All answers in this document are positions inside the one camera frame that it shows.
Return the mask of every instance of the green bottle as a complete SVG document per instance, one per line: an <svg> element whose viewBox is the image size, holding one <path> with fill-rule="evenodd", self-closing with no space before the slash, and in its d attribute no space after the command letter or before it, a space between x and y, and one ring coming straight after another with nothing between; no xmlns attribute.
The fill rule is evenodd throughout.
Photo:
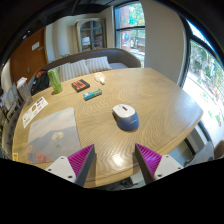
<svg viewBox="0 0 224 224"><path fill-rule="evenodd" d="M50 69L48 71L48 77L50 81L50 85L53 87L55 93L60 93L63 89L61 86L61 81L59 79L58 70Z"/></svg>

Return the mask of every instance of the cabinet door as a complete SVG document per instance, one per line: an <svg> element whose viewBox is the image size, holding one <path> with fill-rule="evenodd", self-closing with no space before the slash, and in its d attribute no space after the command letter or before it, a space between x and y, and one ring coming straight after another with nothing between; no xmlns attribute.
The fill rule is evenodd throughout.
<svg viewBox="0 0 224 224"><path fill-rule="evenodd" d="M81 51L89 51L104 48L104 36L102 24L90 20L80 27Z"/></svg>
<svg viewBox="0 0 224 224"><path fill-rule="evenodd" d="M44 49L44 29L26 39L12 54L10 58L12 83L16 83L21 77L26 77L28 83L34 73L47 64ZM37 43L39 46L34 49L33 45Z"/></svg>

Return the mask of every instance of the wall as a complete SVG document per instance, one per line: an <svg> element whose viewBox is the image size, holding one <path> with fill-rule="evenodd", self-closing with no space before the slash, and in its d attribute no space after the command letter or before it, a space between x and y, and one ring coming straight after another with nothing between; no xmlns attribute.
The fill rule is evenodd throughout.
<svg viewBox="0 0 224 224"><path fill-rule="evenodd" d="M12 87L10 78L10 60L5 64L1 74L1 85L4 92L8 92L9 88Z"/></svg>
<svg viewBox="0 0 224 224"><path fill-rule="evenodd" d="M107 47L114 48L114 8L111 6L100 13L101 18L106 20Z"/></svg>
<svg viewBox="0 0 224 224"><path fill-rule="evenodd" d="M152 0L140 0L146 30L145 67L179 84L186 58L186 36L179 16Z"/></svg>
<svg viewBox="0 0 224 224"><path fill-rule="evenodd" d="M106 21L107 47L114 47L113 8L101 13L66 16L46 27L46 50L49 61L61 58L61 55L78 53L75 24L77 20L104 18Z"/></svg>

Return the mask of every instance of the wooden table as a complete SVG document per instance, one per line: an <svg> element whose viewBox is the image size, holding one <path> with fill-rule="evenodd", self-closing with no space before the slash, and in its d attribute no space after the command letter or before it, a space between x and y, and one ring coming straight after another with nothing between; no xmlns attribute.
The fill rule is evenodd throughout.
<svg viewBox="0 0 224 224"><path fill-rule="evenodd" d="M174 82L150 68L130 68L103 72L106 85L96 82L93 74L81 78L90 88L76 93L71 83L63 82L63 92L52 94L52 87L33 96L33 103L44 97L49 103L32 122L68 107L75 111L81 146L95 144L96 158L89 170L85 188L113 183L140 171L134 150L135 143L164 155L170 153L193 130L203 111L198 104ZM85 101L83 93L102 89L102 95ZM128 104L139 116L136 131L122 131L112 115L117 104ZM27 142L32 122L24 129L22 116L13 140L13 152L19 162L28 163ZM35 164L46 169L51 163Z"/></svg>

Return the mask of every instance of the computer mouse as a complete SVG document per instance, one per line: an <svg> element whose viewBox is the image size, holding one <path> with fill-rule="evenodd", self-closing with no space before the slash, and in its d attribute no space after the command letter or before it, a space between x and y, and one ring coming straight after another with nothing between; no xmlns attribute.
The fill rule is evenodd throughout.
<svg viewBox="0 0 224 224"><path fill-rule="evenodd" d="M139 126L139 119L135 109L126 104L119 104L113 107L113 116L117 126L125 131L132 131Z"/></svg>

